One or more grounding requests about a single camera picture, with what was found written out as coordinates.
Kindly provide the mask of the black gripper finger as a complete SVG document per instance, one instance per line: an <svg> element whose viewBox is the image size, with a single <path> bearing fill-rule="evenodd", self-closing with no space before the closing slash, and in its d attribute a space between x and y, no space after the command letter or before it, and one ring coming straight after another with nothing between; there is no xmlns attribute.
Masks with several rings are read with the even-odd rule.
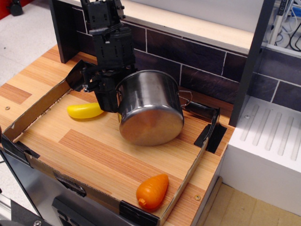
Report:
<svg viewBox="0 0 301 226"><path fill-rule="evenodd" d="M116 86L121 81L121 74L83 74L84 89L94 92L100 108L105 112L118 111Z"/></svg>

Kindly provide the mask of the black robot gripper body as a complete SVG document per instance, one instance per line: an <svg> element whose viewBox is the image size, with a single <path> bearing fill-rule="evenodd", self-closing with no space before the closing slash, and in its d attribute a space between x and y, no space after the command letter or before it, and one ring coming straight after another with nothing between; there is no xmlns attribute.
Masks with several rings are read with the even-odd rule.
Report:
<svg viewBox="0 0 301 226"><path fill-rule="evenodd" d="M93 38L97 65L87 65L83 69L84 81L121 81L135 72L134 44L129 27L98 28L89 33Z"/></svg>

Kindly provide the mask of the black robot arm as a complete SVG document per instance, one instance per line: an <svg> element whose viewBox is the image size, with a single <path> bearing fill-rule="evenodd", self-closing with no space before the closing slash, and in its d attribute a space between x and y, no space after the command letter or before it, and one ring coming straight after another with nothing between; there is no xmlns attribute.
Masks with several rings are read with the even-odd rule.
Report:
<svg viewBox="0 0 301 226"><path fill-rule="evenodd" d="M116 113L117 84L135 72L131 29L122 23L124 6L119 0L81 1L89 34L93 38L97 64L81 71L84 91L94 92L100 108Z"/></svg>

